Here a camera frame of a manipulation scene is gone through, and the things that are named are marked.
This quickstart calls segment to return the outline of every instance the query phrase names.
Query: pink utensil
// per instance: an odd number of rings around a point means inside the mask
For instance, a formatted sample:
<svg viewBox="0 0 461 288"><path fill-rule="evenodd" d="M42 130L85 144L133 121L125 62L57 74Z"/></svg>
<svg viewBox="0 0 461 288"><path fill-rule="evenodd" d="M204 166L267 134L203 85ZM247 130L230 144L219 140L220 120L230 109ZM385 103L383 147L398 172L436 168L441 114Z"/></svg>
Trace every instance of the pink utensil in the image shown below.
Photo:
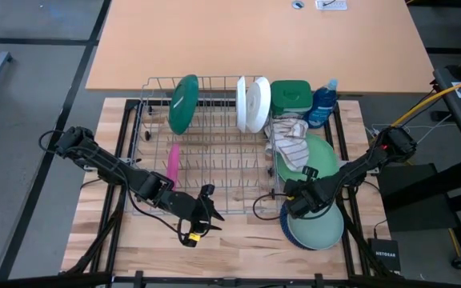
<svg viewBox="0 0 461 288"><path fill-rule="evenodd" d="M172 190L175 190L175 185L177 184L180 154L181 147L178 143L175 143L168 154L168 167L166 168L166 176L174 182L174 188Z"/></svg>

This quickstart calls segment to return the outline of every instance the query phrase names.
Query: gray floor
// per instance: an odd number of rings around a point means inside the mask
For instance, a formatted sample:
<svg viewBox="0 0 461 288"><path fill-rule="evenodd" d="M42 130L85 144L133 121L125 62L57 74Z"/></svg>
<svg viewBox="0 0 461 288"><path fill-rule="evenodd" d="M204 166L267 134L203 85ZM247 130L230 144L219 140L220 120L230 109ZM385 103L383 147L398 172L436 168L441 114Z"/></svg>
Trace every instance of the gray floor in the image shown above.
<svg viewBox="0 0 461 288"><path fill-rule="evenodd" d="M101 5L102 0L16 3L0 0L0 37L87 39ZM411 13L426 46L461 47L461 10L412 7ZM15 62L5 69L0 79L0 257L42 158L37 138L54 126L83 47L0 44L2 50L10 51ZM434 66L445 66L460 62L461 56L431 55L431 60ZM67 127L95 129L105 97L136 95L87 92L83 89L87 74L88 70ZM368 127L391 122L393 115L401 115L418 100L396 95L356 99L361 102ZM446 108L439 103L435 109ZM428 114L411 123L411 126L428 125L434 125ZM416 139L427 131L428 128L423 127L411 128ZM440 170L459 161L461 135L455 126L436 129L421 143L415 156L415 162L434 162ZM12 278L58 272L82 177L82 171L71 162L59 158L53 161ZM399 241L405 276L461 283L461 273L449 266L455 252L446 230L393 233L392 236Z"/></svg>

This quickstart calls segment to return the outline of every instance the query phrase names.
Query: wire dish rack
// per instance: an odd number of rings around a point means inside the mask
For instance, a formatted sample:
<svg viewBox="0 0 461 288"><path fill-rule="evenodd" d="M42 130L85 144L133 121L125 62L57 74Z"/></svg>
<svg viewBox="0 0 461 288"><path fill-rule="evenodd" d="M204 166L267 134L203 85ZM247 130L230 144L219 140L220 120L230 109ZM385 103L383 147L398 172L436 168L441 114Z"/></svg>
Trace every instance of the wire dish rack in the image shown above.
<svg viewBox="0 0 461 288"><path fill-rule="evenodd" d="M236 126L235 93L240 77L198 77L198 104L190 125L181 135L170 129L168 114L171 92L182 77L149 78L142 87L140 121L136 122L138 133L131 154L138 168L166 175L170 149L178 143L180 157L175 190L197 197L203 185L214 185L211 198L220 214L250 214L257 197L281 191L279 176L275 173L277 155L265 153L269 141L266 135L262 131L242 133ZM247 84L258 77L246 76ZM256 205L256 212L278 213L282 200L264 198ZM151 214L167 214L145 203L137 204ZM131 205L126 209L142 215Z"/></svg>

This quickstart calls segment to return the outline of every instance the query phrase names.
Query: dish soap bottle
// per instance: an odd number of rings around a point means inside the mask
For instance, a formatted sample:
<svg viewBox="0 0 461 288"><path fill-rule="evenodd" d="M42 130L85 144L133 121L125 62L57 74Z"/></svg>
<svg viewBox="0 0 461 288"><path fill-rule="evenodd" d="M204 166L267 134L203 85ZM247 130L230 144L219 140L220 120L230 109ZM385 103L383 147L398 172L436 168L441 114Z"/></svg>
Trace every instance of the dish soap bottle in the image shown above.
<svg viewBox="0 0 461 288"><path fill-rule="evenodd" d="M319 128L328 121L337 102L337 79L331 79L312 95L312 108L305 114L309 128Z"/></svg>

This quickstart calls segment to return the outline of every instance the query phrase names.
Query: striped towel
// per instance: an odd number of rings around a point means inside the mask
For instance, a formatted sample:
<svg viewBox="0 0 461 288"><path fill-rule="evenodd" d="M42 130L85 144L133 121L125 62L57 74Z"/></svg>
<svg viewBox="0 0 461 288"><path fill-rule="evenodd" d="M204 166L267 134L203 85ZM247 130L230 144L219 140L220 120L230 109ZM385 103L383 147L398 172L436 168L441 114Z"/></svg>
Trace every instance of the striped towel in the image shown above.
<svg viewBox="0 0 461 288"><path fill-rule="evenodd" d="M266 153L272 154L271 126L275 136L275 151L279 152L291 171L302 171L309 160L309 148L305 134L309 126L300 119L273 119L266 124L264 132L270 141L266 144Z"/></svg>

